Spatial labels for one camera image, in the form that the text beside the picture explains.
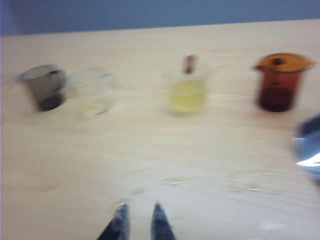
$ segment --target light wood surface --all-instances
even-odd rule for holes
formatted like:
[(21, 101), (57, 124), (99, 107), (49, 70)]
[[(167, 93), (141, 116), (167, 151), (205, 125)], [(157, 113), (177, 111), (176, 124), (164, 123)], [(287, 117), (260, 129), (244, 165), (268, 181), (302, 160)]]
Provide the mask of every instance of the light wood surface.
[[(1, 38), (1, 235), (95, 240), (121, 199), (132, 240), (151, 239), (156, 200), (178, 240), (317, 240), (320, 192), (295, 164), (292, 137), (320, 111), (320, 68), (295, 108), (255, 105), (258, 60), (320, 63), (320, 20), (74, 32)], [(166, 110), (162, 73), (184, 56), (210, 65), (197, 114)], [(112, 109), (76, 118), (66, 102), (37, 112), (17, 75), (43, 64), (72, 74), (102, 66), (118, 82)]]

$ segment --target brown liquid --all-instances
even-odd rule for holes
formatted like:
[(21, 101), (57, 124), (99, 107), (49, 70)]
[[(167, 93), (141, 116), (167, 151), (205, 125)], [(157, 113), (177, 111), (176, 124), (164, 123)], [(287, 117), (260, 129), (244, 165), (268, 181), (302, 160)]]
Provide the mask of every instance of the brown liquid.
[(291, 90), (269, 87), (262, 90), (258, 103), (266, 110), (284, 112), (292, 106), (293, 98)]

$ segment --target orange-brown beaker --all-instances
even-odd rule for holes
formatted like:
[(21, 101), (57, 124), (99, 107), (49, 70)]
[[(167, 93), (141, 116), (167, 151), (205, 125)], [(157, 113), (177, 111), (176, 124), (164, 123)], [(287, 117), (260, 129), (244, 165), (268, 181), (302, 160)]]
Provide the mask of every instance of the orange-brown beaker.
[(264, 57), (255, 69), (263, 72), (258, 104), (272, 112), (284, 112), (293, 105), (302, 72), (313, 63), (292, 53)]

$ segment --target glass beaker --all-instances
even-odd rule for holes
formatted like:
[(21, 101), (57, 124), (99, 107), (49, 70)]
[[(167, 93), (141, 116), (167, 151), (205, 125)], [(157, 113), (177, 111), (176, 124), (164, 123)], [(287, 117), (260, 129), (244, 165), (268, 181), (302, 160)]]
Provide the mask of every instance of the glass beaker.
[(56, 65), (37, 66), (23, 73), (20, 79), (30, 89), (41, 111), (55, 109), (65, 100), (61, 89), (66, 83), (66, 74)]
[(169, 80), (169, 108), (175, 113), (191, 113), (202, 108), (207, 100), (209, 68), (198, 64), (194, 57), (164, 74)]
[(92, 118), (110, 109), (115, 88), (111, 72), (103, 67), (88, 67), (68, 78), (66, 94), (76, 112), (84, 118)]
[(275, 53), (264, 57), (255, 69), (263, 72), (258, 104), (272, 112), (284, 112), (294, 102), (302, 72), (313, 64), (292, 53)]

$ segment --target blue wall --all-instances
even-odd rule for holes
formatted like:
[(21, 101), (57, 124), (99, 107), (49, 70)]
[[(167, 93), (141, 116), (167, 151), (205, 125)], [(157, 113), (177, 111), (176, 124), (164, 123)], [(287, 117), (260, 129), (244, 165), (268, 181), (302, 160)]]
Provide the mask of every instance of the blue wall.
[(320, 0), (1, 0), (4, 2), (4, 35), (320, 18)]

